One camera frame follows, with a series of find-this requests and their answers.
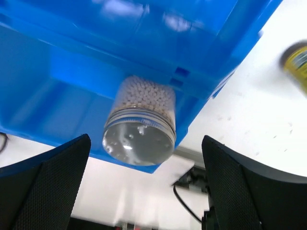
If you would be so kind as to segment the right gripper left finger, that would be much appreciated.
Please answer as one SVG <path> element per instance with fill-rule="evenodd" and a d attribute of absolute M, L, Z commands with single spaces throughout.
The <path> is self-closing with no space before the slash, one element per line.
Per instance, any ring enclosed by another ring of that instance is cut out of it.
<path fill-rule="evenodd" d="M 0 169 L 2 230 L 65 230 L 89 158 L 83 134 Z"/>

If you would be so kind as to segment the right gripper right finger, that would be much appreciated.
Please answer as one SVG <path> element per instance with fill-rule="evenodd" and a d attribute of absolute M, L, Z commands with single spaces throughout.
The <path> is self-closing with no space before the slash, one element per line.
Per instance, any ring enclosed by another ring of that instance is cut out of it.
<path fill-rule="evenodd" d="M 204 230 L 306 229 L 306 177 L 262 164 L 210 136 L 201 147 L 210 206 Z"/>

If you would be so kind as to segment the silver-lid bead jar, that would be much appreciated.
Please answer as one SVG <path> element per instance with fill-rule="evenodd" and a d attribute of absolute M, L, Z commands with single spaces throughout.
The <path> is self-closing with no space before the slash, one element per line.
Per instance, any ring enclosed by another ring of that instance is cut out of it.
<path fill-rule="evenodd" d="M 175 149 L 175 104 L 171 87 L 135 75 L 127 77 L 104 126 L 105 151 L 130 165 L 165 162 Z"/>

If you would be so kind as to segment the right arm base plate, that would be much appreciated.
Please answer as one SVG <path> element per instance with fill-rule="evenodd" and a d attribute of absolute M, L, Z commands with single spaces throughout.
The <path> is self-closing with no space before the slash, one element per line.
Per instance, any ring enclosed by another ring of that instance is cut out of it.
<path fill-rule="evenodd" d="M 173 193 L 178 202 L 184 207 L 184 209 L 199 223 L 202 219 L 199 218 L 190 207 L 184 202 L 177 192 L 177 186 L 186 188 L 189 190 L 201 191 L 202 193 L 209 193 L 209 184 L 206 175 L 206 170 L 197 166 L 192 167 L 183 176 L 181 176 L 176 182 L 173 183 Z"/>

